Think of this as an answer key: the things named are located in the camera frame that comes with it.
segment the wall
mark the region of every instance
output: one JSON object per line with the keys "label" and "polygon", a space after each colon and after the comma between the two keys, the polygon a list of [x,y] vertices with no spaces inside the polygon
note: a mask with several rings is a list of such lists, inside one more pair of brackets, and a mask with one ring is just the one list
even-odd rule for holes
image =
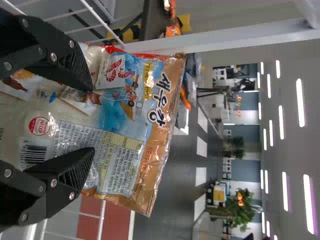
{"label": "wall", "polygon": [[232,137],[243,137],[244,143],[260,142],[259,125],[225,125],[224,129],[232,131]]}
{"label": "wall", "polygon": [[237,95],[242,97],[241,106],[236,107],[237,110],[258,110],[259,92],[238,92]]}
{"label": "wall", "polygon": [[[177,14],[190,14],[192,33],[299,18],[288,0],[176,0]],[[113,27],[125,26],[143,10],[143,0],[116,0]]]}
{"label": "wall", "polygon": [[260,160],[261,152],[245,152],[242,160]]}
{"label": "wall", "polygon": [[259,160],[232,160],[232,180],[260,183]]}
{"label": "wall", "polygon": [[241,115],[238,116],[237,111],[230,111],[229,122],[232,124],[259,124],[258,111],[246,110],[241,111]]}

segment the green plant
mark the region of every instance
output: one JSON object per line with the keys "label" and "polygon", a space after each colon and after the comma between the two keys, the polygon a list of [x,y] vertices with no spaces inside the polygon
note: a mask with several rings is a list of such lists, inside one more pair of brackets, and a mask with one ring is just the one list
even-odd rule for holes
{"label": "green plant", "polygon": [[245,145],[244,137],[235,136],[234,138],[232,138],[232,144],[236,147],[243,147]]}
{"label": "green plant", "polygon": [[232,152],[231,151],[223,151],[223,156],[226,158],[231,158],[232,157]]}
{"label": "green plant", "polygon": [[239,188],[238,193],[241,194],[243,206],[239,205],[239,200],[236,197],[228,198],[226,201],[226,207],[209,208],[208,211],[215,217],[228,217],[229,226],[236,228],[241,225],[240,231],[245,232],[255,216],[256,212],[251,207],[251,200],[253,193],[249,192],[248,189],[242,190]]}
{"label": "green plant", "polygon": [[237,158],[237,159],[242,159],[245,155],[245,151],[241,148],[236,148],[232,154]]}

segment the floor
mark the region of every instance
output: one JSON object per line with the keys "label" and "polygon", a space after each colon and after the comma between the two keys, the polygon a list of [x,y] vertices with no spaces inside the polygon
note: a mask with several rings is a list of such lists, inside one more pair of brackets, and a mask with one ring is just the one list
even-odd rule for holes
{"label": "floor", "polygon": [[216,96],[212,95],[212,96],[200,97],[200,98],[198,98],[198,102],[203,109],[203,113],[206,116],[209,116],[210,121],[213,123],[215,129],[217,130],[217,134],[219,135],[219,137],[221,139],[223,139],[224,125],[222,122],[218,122],[216,118],[212,118],[214,116],[212,116],[212,112],[211,112],[212,105],[216,103]]}
{"label": "floor", "polygon": [[204,210],[206,191],[204,182],[196,186],[200,183],[196,172],[203,174],[199,168],[206,168],[206,180],[219,179],[222,172],[223,141],[207,119],[207,124],[200,120],[207,129],[198,124],[200,111],[193,107],[189,114],[189,135],[173,136],[152,215],[135,215],[134,240],[192,239],[192,226]]}
{"label": "floor", "polygon": [[193,226],[192,240],[221,240],[223,221],[211,221],[209,213],[205,211]]}

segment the shrimp illustration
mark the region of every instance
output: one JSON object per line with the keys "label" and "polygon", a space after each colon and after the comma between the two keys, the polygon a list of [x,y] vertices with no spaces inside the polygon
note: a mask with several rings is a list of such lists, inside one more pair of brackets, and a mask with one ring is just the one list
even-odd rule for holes
{"label": "shrimp illustration", "polygon": [[125,86],[125,92],[126,92],[126,93],[132,93],[132,92],[133,92],[133,89],[131,88],[131,86],[126,85],[126,86]]}
{"label": "shrimp illustration", "polygon": [[129,98],[130,98],[131,101],[133,101],[133,100],[137,99],[137,96],[131,95]]}
{"label": "shrimp illustration", "polygon": [[122,63],[122,59],[118,60],[117,62],[112,62],[108,70],[106,71],[107,73],[110,73],[112,70],[116,69],[119,67]]}
{"label": "shrimp illustration", "polygon": [[112,97],[113,97],[114,99],[118,99],[118,98],[120,97],[120,93],[113,93],[113,94],[112,94]]}
{"label": "shrimp illustration", "polygon": [[117,76],[117,71],[116,70],[113,70],[111,76],[106,76],[105,79],[108,81],[108,82],[112,82],[113,80],[115,80]]}
{"label": "shrimp illustration", "polygon": [[120,71],[118,73],[118,77],[122,78],[122,79],[128,77],[132,73],[132,71],[122,72],[122,70],[124,70],[124,69],[120,68]]}

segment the snack bag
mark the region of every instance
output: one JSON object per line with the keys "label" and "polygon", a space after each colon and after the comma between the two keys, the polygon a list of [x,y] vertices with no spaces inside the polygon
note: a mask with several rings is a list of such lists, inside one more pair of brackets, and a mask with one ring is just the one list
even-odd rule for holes
{"label": "snack bag", "polygon": [[177,17],[176,0],[163,0],[164,10],[169,14],[172,21]]}
{"label": "snack bag", "polygon": [[178,22],[172,26],[167,26],[165,30],[166,38],[171,38],[175,36],[181,36],[181,28]]}
{"label": "snack bag", "polygon": [[150,216],[169,154],[185,55],[81,49],[94,86],[110,77],[99,78],[101,66],[112,66],[124,86],[85,93],[44,78],[29,101],[0,92],[0,159],[24,170],[94,147],[82,192]]}

